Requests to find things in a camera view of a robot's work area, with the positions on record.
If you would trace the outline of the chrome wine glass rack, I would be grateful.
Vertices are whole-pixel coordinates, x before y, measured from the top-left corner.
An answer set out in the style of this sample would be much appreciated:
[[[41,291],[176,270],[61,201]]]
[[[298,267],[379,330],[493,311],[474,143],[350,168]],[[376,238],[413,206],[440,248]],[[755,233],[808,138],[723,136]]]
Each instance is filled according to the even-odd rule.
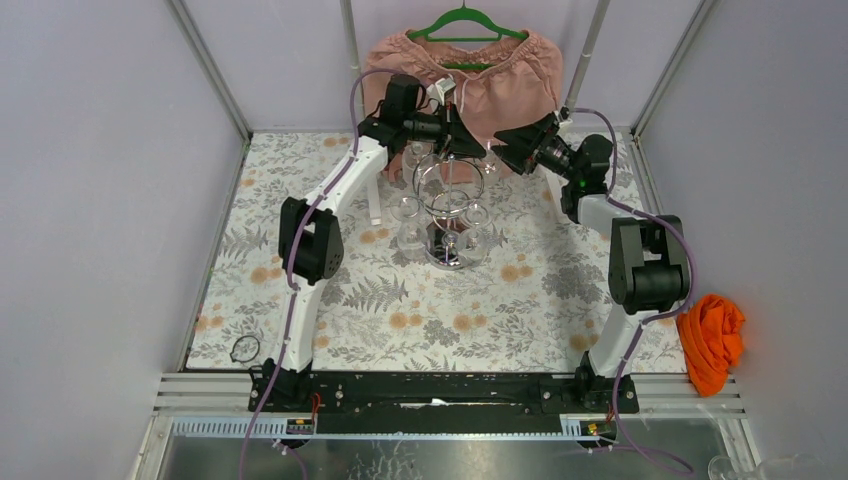
[[[427,154],[415,166],[412,186],[426,217],[425,258],[448,271],[475,267],[461,263],[457,243],[465,210],[484,206],[485,179],[476,161]]]

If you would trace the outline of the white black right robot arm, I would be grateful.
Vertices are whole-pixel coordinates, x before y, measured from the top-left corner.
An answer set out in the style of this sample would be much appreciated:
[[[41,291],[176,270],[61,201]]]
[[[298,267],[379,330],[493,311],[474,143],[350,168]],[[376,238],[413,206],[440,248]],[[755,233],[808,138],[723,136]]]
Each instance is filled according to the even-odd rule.
[[[644,327],[687,298],[692,272],[677,217],[654,216],[612,198],[615,135],[588,135],[572,147],[564,138],[567,114],[561,109],[529,125],[498,131],[493,150],[517,174],[544,168],[561,183],[562,214],[610,241],[607,284],[614,307],[570,386],[579,407],[597,412],[623,396],[629,358]]]

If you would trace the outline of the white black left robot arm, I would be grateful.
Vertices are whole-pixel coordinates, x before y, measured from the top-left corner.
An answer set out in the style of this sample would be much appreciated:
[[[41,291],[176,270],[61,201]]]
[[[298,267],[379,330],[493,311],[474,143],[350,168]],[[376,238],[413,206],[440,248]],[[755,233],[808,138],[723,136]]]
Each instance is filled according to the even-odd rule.
[[[353,143],[328,176],[305,197],[288,197],[281,205],[278,254],[289,292],[268,387],[288,411],[309,401],[318,307],[344,259],[340,217],[353,197],[410,141],[429,143],[437,152],[457,158],[484,153],[452,100],[449,78],[426,86],[399,71],[389,75],[382,101],[372,114],[354,119]]]

